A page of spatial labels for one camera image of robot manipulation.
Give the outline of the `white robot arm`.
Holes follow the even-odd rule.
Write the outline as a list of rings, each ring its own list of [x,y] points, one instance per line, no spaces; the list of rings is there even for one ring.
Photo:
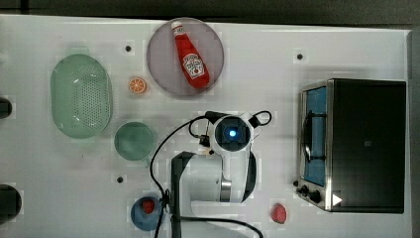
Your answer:
[[[254,191],[257,160],[252,152],[254,130],[261,124],[251,113],[231,115],[208,111],[210,155],[182,152],[170,162],[171,238],[247,238],[222,224],[223,218],[193,214],[193,201],[244,202]]]

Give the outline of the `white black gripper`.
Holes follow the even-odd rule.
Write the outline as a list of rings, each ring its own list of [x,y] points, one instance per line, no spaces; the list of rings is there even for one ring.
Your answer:
[[[199,144],[206,149],[206,155],[214,154],[214,151],[210,147],[210,138],[207,134],[199,136]]]

